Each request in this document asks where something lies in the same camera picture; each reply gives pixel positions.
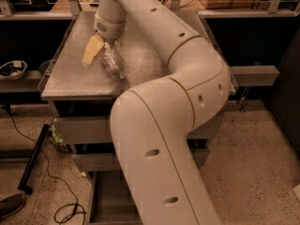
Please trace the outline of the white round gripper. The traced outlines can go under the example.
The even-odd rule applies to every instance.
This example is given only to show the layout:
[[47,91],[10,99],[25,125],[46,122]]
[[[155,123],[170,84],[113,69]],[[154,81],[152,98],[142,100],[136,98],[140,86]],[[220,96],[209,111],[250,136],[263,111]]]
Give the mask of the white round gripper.
[[108,22],[102,18],[99,13],[95,14],[93,28],[97,35],[90,37],[85,51],[83,53],[82,64],[85,68],[90,68],[96,60],[99,52],[104,47],[104,40],[108,43],[114,43],[116,46],[122,47],[127,21]]

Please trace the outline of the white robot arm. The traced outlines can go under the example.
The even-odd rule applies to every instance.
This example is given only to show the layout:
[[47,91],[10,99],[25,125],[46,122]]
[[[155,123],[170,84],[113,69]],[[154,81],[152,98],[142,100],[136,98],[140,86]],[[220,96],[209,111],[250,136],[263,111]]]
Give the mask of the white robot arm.
[[226,104],[231,72],[211,42],[158,0],[99,0],[94,28],[117,40],[131,18],[169,75],[133,86],[112,106],[112,142],[143,225],[221,225],[188,134]]

